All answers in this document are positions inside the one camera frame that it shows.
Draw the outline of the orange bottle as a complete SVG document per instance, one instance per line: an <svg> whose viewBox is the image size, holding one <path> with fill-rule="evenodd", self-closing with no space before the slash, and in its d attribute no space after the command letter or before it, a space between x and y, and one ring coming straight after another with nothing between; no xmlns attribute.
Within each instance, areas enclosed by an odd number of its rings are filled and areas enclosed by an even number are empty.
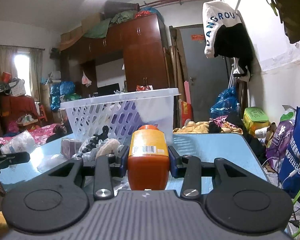
<svg viewBox="0 0 300 240"><path fill-rule="evenodd" d="M132 134L127 161L131 190L164 190L170 172L165 135L153 125L141 126Z"/></svg>

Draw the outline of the purple tissue pack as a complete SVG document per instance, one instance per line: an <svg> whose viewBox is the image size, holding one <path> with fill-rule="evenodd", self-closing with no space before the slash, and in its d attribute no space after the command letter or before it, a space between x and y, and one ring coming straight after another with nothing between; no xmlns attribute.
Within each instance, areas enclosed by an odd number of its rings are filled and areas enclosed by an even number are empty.
<svg viewBox="0 0 300 240"><path fill-rule="evenodd" d="M118 101L105 104L104 124L108 137L122 143L130 141L133 132L143 125L153 125L162 131L166 141L172 141L173 98L171 96Z"/></svg>

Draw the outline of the clear plastic wrapped bundle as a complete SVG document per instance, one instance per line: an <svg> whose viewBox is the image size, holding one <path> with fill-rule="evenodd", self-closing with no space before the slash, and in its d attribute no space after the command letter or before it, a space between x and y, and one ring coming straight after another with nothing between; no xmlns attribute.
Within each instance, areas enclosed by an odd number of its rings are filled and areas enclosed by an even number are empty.
<svg viewBox="0 0 300 240"><path fill-rule="evenodd" d="M83 146L87 146L87 140L83 143L80 147L79 152L76 153L74 157L81 157L83 158L84 162L96 160L99 156L110 154L110 153L117 153L121 144L117 139L105 139L104 141L99 140L96 147L92 150L88 151L87 153L83 152Z"/></svg>

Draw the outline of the purple soap packet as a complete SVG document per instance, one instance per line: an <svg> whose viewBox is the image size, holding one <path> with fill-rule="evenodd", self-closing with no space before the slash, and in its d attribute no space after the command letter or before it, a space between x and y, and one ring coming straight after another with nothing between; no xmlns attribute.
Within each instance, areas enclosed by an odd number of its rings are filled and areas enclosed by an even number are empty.
<svg viewBox="0 0 300 240"><path fill-rule="evenodd" d="M61 140L61 155L66 159L71 159L71 157L79 152L82 142L77 139L62 138Z"/></svg>

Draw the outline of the white plastic basket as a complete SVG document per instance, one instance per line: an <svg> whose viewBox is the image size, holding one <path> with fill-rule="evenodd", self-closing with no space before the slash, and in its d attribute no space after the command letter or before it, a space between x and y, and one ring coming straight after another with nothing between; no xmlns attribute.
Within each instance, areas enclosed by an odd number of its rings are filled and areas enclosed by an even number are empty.
<svg viewBox="0 0 300 240"><path fill-rule="evenodd" d="M134 131L143 125L156 126L173 141L174 97L177 88L98 96L61 103L66 110L74 137L80 141L109 128L108 138L129 144Z"/></svg>

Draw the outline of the blue plastic bag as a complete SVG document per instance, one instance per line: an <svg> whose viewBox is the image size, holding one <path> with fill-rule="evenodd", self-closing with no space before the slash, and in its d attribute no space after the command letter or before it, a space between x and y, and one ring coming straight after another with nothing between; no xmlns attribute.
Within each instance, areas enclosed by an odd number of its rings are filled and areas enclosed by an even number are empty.
<svg viewBox="0 0 300 240"><path fill-rule="evenodd" d="M215 104L210 108L210 118L237 113L238 96L234 86L225 89L218 95Z"/></svg>

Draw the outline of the green yellow box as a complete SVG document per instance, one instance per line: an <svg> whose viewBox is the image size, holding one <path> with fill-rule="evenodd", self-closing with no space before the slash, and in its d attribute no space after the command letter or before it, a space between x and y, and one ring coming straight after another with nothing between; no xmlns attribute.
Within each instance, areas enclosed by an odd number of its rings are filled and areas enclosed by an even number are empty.
<svg viewBox="0 0 300 240"><path fill-rule="evenodd" d="M244 110L243 124L251 135L255 134L257 129L269 126L269 118L259 107L247 107Z"/></svg>

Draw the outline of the red white hanging bag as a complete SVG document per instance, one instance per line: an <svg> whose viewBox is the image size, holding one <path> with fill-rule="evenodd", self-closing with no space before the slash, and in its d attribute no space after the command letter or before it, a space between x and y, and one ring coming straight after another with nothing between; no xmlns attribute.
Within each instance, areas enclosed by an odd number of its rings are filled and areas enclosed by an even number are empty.
<svg viewBox="0 0 300 240"><path fill-rule="evenodd" d="M151 85L143 85L143 86L137 85L136 86L136 91L137 92L146 91L146 90L153 90L153 87Z"/></svg>

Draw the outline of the grey door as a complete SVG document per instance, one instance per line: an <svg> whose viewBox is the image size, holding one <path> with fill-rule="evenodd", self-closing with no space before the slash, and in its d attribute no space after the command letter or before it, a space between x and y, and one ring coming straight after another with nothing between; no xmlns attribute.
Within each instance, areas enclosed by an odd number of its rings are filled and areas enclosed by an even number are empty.
<svg viewBox="0 0 300 240"><path fill-rule="evenodd" d="M207 121L217 96L228 87L226 61L221 56L208 59L201 24L179 28L190 87L194 121Z"/></svg>

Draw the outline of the window curtains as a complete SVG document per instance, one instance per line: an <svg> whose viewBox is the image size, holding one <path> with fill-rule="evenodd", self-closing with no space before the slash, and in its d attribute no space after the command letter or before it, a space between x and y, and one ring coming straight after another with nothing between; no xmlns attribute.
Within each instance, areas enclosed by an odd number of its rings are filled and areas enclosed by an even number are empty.
<svg viewBox="0 0 300 240"><path fill-rule="evenodd" d="M15 62L17 55L25 55L29 58L29 86L30 94L36 101L41 100L40 82L43 70L43 50L39 48L24 48L16 46L0 45L0 74L7 72L12 78L18 78L18 70Z"/></svg>

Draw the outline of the blue shopping bag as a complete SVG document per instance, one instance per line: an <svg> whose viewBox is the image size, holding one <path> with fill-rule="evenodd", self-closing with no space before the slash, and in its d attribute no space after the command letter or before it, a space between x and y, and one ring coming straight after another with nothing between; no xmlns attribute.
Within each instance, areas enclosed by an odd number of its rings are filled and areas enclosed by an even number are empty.
<svg viewBox="0 0 300 240"><path fill-rule="evenodd" d="M300 190L300 107L296 110L295 124L279 172L283 191L294 198Z"/></svg>

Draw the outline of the brown wooden wardrobe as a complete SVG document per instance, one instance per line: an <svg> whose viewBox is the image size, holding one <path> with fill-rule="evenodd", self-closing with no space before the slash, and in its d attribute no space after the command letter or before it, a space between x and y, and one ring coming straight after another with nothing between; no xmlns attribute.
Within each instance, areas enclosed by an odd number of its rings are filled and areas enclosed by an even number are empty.
<svg viewBox="0 0 300 240"><path fill-rule="evenodd" d="M168 88L167 52L165 25L157 14L149 14L110 27L105 38L81 37L61 51L61 78L87 96L97 89L96 66L123 59L129 92L144 83Z"/></svg>

